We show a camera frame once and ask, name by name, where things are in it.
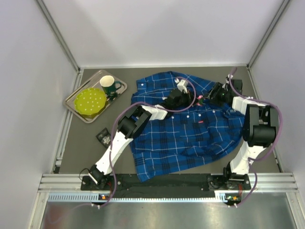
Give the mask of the pink flower brooch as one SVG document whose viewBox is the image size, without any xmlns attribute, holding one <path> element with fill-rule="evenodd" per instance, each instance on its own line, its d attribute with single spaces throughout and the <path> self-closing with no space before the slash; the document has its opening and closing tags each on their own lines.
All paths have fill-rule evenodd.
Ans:
<svg viewBox="0 0 305 229">
<path fill-rule="evenodd" d="M 202 105 L 203 105 L 203 100 L 204 100 L 204 98 L 203 98 L 202 95 L 198 96 L 198 97 L 197 97 L 197 103 L 196 103 L 196 105 L 202 106 Z"/>
</svg>

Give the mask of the silver maple leaf brooch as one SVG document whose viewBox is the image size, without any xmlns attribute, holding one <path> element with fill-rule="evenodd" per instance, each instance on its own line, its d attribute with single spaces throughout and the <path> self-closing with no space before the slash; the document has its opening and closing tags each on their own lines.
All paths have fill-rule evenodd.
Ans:
<svg viewBox="0 0 305 229">
<path fill-rule="evenodd" d="M 110 144 L 111 139 L 109 137 L 104 137 L 102 139 L 102 144 L 103 145 L 109 145 Z"/>
</svg>

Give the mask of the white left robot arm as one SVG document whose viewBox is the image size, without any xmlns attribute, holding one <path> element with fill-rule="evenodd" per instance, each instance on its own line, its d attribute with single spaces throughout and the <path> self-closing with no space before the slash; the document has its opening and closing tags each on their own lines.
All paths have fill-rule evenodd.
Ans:
<svg viewBox="0 0 305 229">
<path fill-rule="evenodd" d="M 131 105 L 115 120 L 110 135 L 110 145 L 103 156 L 89 169 L 89 177 L 97 186 L 103 188 L 126 146 L 140 136 L 150 121 L 165 120 L 174 113 L 187 110 L 196 101 L 195 91 L 173 89 L 161 104 L 148 105 L 144 102 L 136 102 Z"/>
</svg>

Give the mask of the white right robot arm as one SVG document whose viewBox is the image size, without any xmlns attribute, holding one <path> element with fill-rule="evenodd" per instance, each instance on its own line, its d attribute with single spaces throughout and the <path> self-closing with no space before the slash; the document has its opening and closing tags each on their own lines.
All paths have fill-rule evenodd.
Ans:
<svg viewBox="0 0 305 229">
<path fill-rule="evenodd" d="M 223 169 L 223 175 L 209 175 L 209 189 L 235 189 L 248 182 L 248 173 L 253 161 L 274 143 L 279 119 L 274 107 L 242 97 L 243 82 L 227 76 L 226 83 L 216 83 L 204 96 L 213 104 L 229 104 L 244 115 L 242 145 L 235 158 Z"/>
</svg>

